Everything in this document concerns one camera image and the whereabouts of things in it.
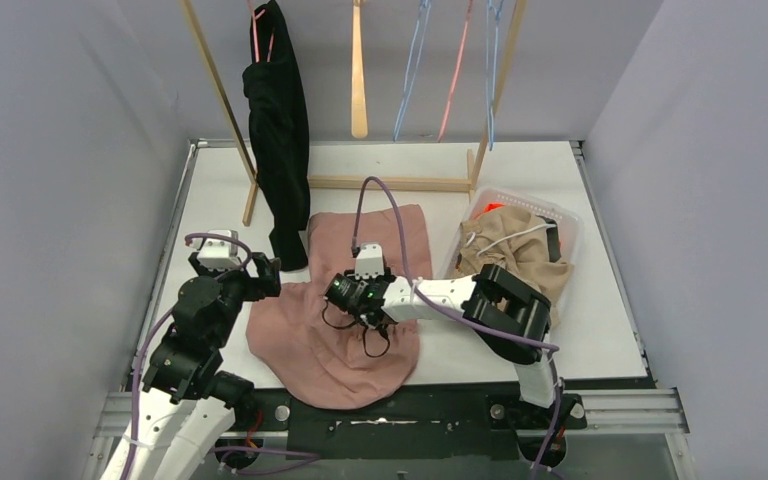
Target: black garment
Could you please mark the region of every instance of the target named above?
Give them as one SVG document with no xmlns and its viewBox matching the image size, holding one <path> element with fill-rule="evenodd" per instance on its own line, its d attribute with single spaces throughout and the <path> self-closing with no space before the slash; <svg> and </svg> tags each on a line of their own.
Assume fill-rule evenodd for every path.
<svg viewBox="0 0 768 480">
<path fill-rule="evenodd" d="M 307 266 L 299 231 L 307 229 L 310 217 L 310 132 L 302 79 L 284 15 L 275 0 L 256 11 L 263 10 L 266 13 L 257 19 L 260 62 L 254 63 L 252 41 L 252 64 L 243 72 L 243 92 L 249 99 L 249 136 L 257 160 L 257 184 L 275 217 L 269 241 L 275 256 L 281 258 L 281 270 L 290 271 Z"/>
</svg>

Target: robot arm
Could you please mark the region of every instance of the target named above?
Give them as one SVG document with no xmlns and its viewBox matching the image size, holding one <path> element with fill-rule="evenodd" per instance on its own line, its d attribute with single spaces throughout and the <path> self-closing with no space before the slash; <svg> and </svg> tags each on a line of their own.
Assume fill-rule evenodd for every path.
<svg viewBox="0 0 768 480">
<path fill-rule="evenodd" d="M 424 294 L 432 305 L 416 294 Z M 326 299 L 382 336 L 393 322 L 412 319 L 447 320 L 456 317 L 542 342 L 548 335 L 551 303 L 497 265 L 485 265 L 471 277 L 454 280 L 417 280 L 413 286 L 385 266 L 378 244 L 365 244 L 355 269 L 337 274 Z M 525 402 L 548 408 L 555 399 L 555 382 L 547 356 L 539 349 L 477 332 L 496 355 L 514 365 Z"/>
<path fill-rule="evenodd" d="M 209 234 L 236 239 L 233 231 Z M 131 426 L 102 480 L 119 480 L 131 443 L 136 445 L 129 480 L 187 479 L 219 436 L 254 421 L 254 384 L 219 371 L 225 346 L 243 302 L 281 292 L 279 264 L 263 253 L 251 259 L 258 276 L 241 270 L 236 248 L 225 241 L 196 246 L 190 265 L 198 275 L 178 291 L 173 322 L 152 352 L 139 398 L 139 438 Z"/>
</svg>

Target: white table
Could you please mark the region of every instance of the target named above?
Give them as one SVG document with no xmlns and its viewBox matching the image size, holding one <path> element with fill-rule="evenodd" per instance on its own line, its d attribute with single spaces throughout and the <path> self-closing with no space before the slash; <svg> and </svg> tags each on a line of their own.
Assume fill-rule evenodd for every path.
<svg viewBox="0 0 768 480">
<path fill-rule="evenodd" d="M 311 147 L 310 172 L 315 174 L 463 177 L 470 144 L 331 144 Z M 189 194 L 180 220 L 178 240 L 171 253 L 165 286 L 159 300 L 162 313 L 172 307 L 177 290 L 194 274 L 184 247 L 187 233 L 236 229 L 254 251 L 271 256 L 267 238 L 272 215 L 258 193 L 251 226 L 241 217 L 249 181 L 234 148 L 200 148 Z M 567 142 L 497 143 L 488 152 L 481 185 L 508 190 L 556 203 L 583 220 L 582 250 L 568 288 L 569 305 L 551 341 L 560 375 L 569 380 L 645 377 L 646 369 L 625 310 L 614 273 L 578 167 Z M 400 205 L 422 206 L 427 221 L 436 272 L 445 257 L 458 223 L 469 204 L 462 193 L 395 192 Z M 311 214 L 353 212 L 357 191 L 312 190 Z M 386 196 L 369 191 L 364 210 L 389 208 Z M 308 281 L 306 271 L 282 273 L 284 282 Z M 228 345 L 222 350 L 228 370 L 258 388 L 283 385 L 251 354 L 245 338 L 251 306 L 240 314 Z M 420 358 L 407 384 L 516 381 L 510 363 L 497 357 L 469 328 L 449 322 L 420 321 Z"/>
</svg>

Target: wire hanger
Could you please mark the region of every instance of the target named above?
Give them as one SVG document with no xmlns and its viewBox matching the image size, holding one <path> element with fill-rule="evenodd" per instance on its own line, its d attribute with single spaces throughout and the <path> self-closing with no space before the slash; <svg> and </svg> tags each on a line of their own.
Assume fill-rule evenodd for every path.
<svg viewBox="0 0 768 480">
<path fill-rule="evenodd" d="M 265 13 L 266 9 L 260 11 L 260 13 L 255 13 L 254 5 L 252 4 L 252 0 L 247 0 L 249 4 L 249 10 L 251 10 L 252 13 L 252 38 L 254 42 L 254 63 L 260 63 L 260 45 L 259 40 L 257 38 L 257 20 L 260 19 Z M 272 36 L 269 37 L 269 50 L 266 53 L 266 62 L 268 63 L 270 60 L 272 60 L 272 46 L 275 44 L 275 29 L 272 29 Z"/>
<path fill-rule="evenodd" d="M 505 0 L 499 0 L 496 6 L 495 0 L 487 0 L 487 32 L 484 43 L 484 93 L 487 108 L 487 146 L 493 151 L 496 142 L 496 114 L 493 112 L 493 104 L 496 101 L 496 67 L 499 60 L 499 23 L 502 20 L 502 7 Z M 493 61 L 490 61 L 490 18 L 493 17 Z"/>
<path fill-rule="evenodd" d="M 405 85 L 402 87 L 402 103 L 399 106 L 399 113 L 396 115 L 396 126 L 393 128 L 393 141 L 399 140 L 399 132 L 402 129 L 402 123 L 405 121 L 405 112 L 408 109 L 411 94 L 413 93 L 413 84 L 416 81 L 416 73 L 419 71 L 419 62 L 422 60 L 422 47 L 425 44 L 425 32 L 428 31 L 428 19 L 431 16 L 431 0 L 419 0 L 419 15 L 416 18 L 416 28 L 413 31 L 413 40 L 411 40 L 411 50 L 408 55 L 408 66 L 405 69 Z M 419 34 L 419 27 L 422 25 L 422 35 Z M 416 38 L 419 36 L 419 48 L 416 52 L 416 63 L 413 62 L 414 49 L 416 47 Z"/>
<path fill-rule="evenodd" d="M 446 125 L 449 123 L 449 111 L 452 109 L 452 99 L 455 96 L 455 87 L 458 84 L 458 77 L 461 74 L 461 63 L 463 62 L 463 52 L 466 47 L 466 37 L 469 32 L 469 19 L 472 16 L 472 4 L 474 0 L 469 0 L 466 7 L 466 20 L 464 21 L 464 33 L 461 36 L 461 46 L 458 50 L 458 60 L 455 63 L 455 73 L 452 74 L 452 85 L 449 87 L 449 97 L 446 100 L 446 111 L 443 112 L 443 122 L 440 124 L 440 133 L 437 134 L 437 143 L 443 141 L 446 134 Z"/>
</svg>

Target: blue hanger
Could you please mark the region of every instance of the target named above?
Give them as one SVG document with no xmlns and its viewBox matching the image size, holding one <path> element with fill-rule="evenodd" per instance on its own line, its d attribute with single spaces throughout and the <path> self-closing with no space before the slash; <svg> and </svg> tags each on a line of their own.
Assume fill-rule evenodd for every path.
<svg viewBox="0 0 768 480">
<path fill-rule="evenodd" d="M 410 103 L 410 97 L 413 93 L 413 84 L 416 81 L 416 73 L 419 71 L 419 62 L 422 60 L 422 47 L 425 44 L 425 32 L 428 31 L 428 18 L 430 16 L 431 0 L 419 0 L 419 15 L 416 18 L 416 28 L 413 31 L 413 40 L 411 40 L 408 66 L 405 69 L 405 85 L 402 87 L 402 104 L 399 106 L 398 115 L 396 115 L 396 126 L 393 128 L 394 142 L 399 140 L 399 131 L 401 131 L 402 123 L 405 121 L 405 113 L 407 112 L 408 103 Z M 414 64 L 413 52 L 414 47 L 416 46 L 416 38 L 419 36 L 420 25 L 422 25 L 422 36 L 419 37 L 419 49 L 416 52 L 416 63 Z"/>
<path fill-rule="evenodd" d="M 490 150 L 496 143 L 496 119 L 493 113 L 493 103 L 496 101 L 496 66 L 499 60 L 499 23 L 502 20 L 502 6 L 505 0 L 487 0 L 487 32 L 484 42 L 484 94 L 487 108 L 487 138 Z M 493 64 L 490 65 L 490 18 L 493 17 L 495 35 L 493 38 Z"/>
</svg>

